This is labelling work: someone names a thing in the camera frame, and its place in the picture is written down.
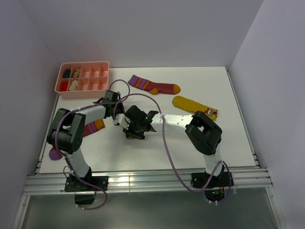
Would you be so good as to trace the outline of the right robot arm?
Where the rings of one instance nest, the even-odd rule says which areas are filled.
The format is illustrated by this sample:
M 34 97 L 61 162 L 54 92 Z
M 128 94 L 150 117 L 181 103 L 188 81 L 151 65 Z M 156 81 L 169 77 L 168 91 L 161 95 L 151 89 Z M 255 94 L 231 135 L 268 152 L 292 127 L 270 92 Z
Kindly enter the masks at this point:
M 207 183 L 217 186 L 223 179 L 224 163 L 217 149 L 221 142 L 222 129 L 202 111 L 190 115 L 162 114 L 157 111 L 145 113 L 137 106 L 131 106 L 120 119 L 126 122 L 123 131 L 129 139 L 144 139 L 145 132 L 169 130 L 186 133 L 195 149 L 205 160 Z

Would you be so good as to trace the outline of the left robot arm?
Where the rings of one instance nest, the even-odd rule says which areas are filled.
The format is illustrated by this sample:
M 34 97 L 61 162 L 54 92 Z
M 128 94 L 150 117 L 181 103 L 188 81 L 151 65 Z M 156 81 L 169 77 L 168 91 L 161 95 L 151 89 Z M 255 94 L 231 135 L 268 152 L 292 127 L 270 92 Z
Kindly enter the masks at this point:
M 48 130 L 47 142 L 64 157 L 71 171 L 71 181 L 81 190 L 88 190 L 93 184 L 92 170 L 81 152 L 85 126 L 122 114 L 124 107 L 120 98 L 119 93 L 108 90 L 103 98 L 89 106 L 74 110 L 60 108 Z

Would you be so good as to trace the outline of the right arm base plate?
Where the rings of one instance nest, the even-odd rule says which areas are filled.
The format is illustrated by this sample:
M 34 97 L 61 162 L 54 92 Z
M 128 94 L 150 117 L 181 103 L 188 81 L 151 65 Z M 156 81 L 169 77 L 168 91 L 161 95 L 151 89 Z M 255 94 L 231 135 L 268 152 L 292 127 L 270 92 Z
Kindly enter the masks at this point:
M 192 173 L 191 177 L 192 177 L 191 186 L 193 188 L 202 188 L 207 183 L 210 175 L 207 174 L 206 172 Z M 232 173 L 226 171 L 217 177 L 212 176 L 207 188 L 229 187 L 229 186 L 233 186 L 233 185 L 234 185 L 234 181 L 232 178 Z

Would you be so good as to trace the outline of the brown yellow argyle sock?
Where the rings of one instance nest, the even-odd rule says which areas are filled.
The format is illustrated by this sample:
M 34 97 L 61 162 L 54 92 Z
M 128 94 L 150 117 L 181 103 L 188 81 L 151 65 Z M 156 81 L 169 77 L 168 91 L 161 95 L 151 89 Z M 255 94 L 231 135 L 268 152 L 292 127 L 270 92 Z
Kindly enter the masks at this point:
M 127 139 L 139 139 L 137 136 L 133 136 L 133 135 L 130 135 L 130 134 L 126 134 L 126 138 Z

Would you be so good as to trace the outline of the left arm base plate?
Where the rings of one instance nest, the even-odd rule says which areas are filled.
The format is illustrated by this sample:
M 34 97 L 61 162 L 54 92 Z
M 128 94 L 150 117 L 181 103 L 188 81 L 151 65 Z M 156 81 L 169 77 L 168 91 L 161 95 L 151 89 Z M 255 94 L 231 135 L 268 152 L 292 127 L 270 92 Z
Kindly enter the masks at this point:
M 108 176 L 93 176 L 90 178 L 87 183 L 91 184 L 87 185 L 78 180 L 76 177 L 70 175 L 66 179 L 66 184 L 64 191 L 65 192 L 84 192 L 84 191 L 99 191 L 96 187 L 106 191 L 108 188 Z

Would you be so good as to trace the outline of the maroon sock purple toe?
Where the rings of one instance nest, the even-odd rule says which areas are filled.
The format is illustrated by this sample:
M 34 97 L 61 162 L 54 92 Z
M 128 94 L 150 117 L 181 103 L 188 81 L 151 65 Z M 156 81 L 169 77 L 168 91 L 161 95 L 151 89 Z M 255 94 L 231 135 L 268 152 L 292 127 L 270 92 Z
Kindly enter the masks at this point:
M 88 135 L 94 134 L 105 127 L 104 121 L 102 119 L 93 121 L 84 126 L 83 136 L 86 137 Z M 49 151 L 49 158 L 52 161 L 57 161 L 62 158 L 62 155 L 55 149 L 52 148 Z

